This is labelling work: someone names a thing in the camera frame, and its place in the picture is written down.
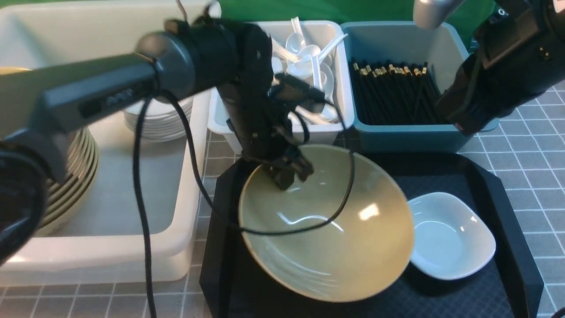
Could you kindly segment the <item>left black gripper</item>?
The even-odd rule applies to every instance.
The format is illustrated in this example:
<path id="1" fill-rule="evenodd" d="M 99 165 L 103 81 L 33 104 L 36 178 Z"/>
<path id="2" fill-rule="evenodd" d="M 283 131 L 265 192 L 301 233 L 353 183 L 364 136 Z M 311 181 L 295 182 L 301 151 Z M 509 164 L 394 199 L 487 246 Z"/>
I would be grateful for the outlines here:
<path id="1" fill-rule="evenodd" d="M 267 177 L 285 191 L 296 178 L 304 182 L 313 174 L 312 163 L 293 137 L 288 114 L 297 106 L 320 112 L 328 101 L 323 91 L 294 76 L 276 79 L 281 84 L 272 88 L 270 79 L 244 81 L 226 75 L 218 80 L 218 93 L 242 146 L 242 157 L 262 164 Z"/>

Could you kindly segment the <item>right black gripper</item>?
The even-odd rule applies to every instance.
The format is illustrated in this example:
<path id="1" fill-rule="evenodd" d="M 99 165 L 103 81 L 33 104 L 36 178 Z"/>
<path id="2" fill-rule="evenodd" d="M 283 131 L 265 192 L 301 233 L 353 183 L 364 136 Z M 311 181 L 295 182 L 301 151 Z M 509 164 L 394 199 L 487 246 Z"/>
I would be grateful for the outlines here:
<path id="1" fill-rule="evenodd" d="M 460 66 L 435 107 L 468 136 L 493 119 L 509 116 L 560 81 L 561 56 L 557 54 L 517 53 L 486 68 L 482 56 L 474 53 Z"/>

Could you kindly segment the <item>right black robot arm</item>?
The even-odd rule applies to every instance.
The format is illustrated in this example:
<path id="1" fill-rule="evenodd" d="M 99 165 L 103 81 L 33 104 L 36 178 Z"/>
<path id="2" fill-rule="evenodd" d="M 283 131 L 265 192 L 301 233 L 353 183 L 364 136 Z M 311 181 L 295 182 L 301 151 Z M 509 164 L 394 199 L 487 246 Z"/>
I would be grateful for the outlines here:
<path id="1" fill-rule="evenodd" d="M 499 0 L 505 11 L 474 31 L 476 50 L 459 66 L 436 109 L 462 134 L 478 133 L 565 77 L 562 0 Z"/>

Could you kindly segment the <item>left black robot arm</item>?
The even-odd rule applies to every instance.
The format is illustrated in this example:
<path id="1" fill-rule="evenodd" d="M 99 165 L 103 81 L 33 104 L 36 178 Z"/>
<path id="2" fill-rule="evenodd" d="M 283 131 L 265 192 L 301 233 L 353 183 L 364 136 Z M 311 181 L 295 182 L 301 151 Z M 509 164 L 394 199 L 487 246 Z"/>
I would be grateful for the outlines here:
<path id="1" fill-rule="evenodd" d="M 258 24 L 199 16 L 171 19 L 133 53 L 1 77 L 1 263 L 34 236 L 47 208 L 46 179 L 67 174 L 67 135 L 143 101 L 174 106 L 217 88 L 246 160 L 266 165 L 282 190 L 313 165 L 299 150 L 288 113 L 325 97 L 274 74 L 272 38 Z"/>

